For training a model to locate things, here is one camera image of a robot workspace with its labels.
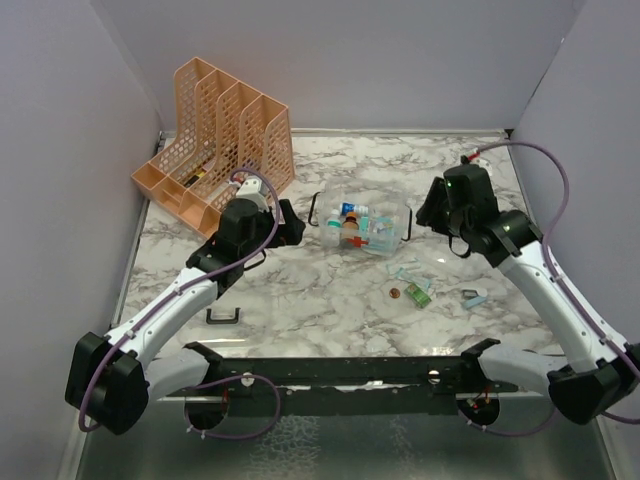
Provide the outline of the clear teal blister packs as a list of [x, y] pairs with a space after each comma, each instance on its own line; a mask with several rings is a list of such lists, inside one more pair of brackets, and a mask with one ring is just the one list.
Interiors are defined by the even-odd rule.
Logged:
[[363, 250], [379, 255], [391, 255], [395, 251], [396, 228], [392, 218], [363, 216], [359, 226]]

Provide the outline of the brown bottle orange cap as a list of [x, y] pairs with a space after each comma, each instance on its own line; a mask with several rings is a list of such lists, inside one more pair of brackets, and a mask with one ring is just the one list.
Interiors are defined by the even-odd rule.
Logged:
[[342, 224], [342, 233], [345, 237], [352, 238], [359, 231], [358, 216], [354, 212], [348, 212]]

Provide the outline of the blue labelled small bottle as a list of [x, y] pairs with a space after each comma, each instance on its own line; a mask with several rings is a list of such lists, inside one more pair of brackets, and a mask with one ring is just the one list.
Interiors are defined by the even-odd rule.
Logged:
[[368, 216], [369, 207], [367, 205], [362, 205], [362, 204], [343, 202], [340, 207], [340, 215], [347, 216], [350, 213], [358, 217]]

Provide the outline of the clear teal sachet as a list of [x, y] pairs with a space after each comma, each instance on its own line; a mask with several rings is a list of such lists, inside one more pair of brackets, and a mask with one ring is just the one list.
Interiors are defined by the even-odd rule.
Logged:
[[431, 280], [425, 276], [423, 265], [417, 258], [403, 263], [387, 263], [385, 267], [387, 274], [396, 280], [414, 283], [425, 291], [431, 286]]

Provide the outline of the clear plastic medicine box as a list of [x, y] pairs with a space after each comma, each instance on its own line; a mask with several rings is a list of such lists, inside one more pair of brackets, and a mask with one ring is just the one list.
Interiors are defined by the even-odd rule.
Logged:
[[390, 257], [411, 240], [413, 210], [393, 182], [336, 177], [316, 192], [307, 222], [326, 249], [361, 250]]

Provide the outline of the green small medicine box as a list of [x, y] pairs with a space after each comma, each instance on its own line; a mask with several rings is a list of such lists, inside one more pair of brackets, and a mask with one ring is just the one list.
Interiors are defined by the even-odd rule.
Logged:
[[431, 303], [431, 297], [428, 293], [415, 283], [410, 283], [404, 293], [418, 308], [424, 308]]

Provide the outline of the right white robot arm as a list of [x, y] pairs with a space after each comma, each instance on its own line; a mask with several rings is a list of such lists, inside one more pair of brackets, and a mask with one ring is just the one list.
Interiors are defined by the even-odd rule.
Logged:
[[461, 383], [481, 391], [507, 382], [546, 396], [569, 421], [585, 425], [639, 383], [639, 347], [611, 327], [546, 250], [520, 210], [502, 211], [488, 172], [476, 164], [433, 180], [416, 214], [420, 226], [461, 239], [511, 281], [551, 330], [563, 354], [535, 354], [484, 340], [464, 352]]

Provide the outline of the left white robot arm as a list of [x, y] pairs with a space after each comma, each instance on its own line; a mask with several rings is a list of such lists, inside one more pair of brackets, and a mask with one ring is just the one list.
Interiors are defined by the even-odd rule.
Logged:
[[183, 389], [206, 395], [220, 385], [215, 353], [193, 344], [166, 358], [157, 355], [194, 315], [208, 308], [267, 249], [297, 245], [305, 229], [289, 200], [260, 210], [248, 199], [224, 209], [218, 230], [187, 260], [178, 277], [133, 319], [76, 344], [66, 402], [79, 411], [79, 427], [120, 435], [149, 403]]

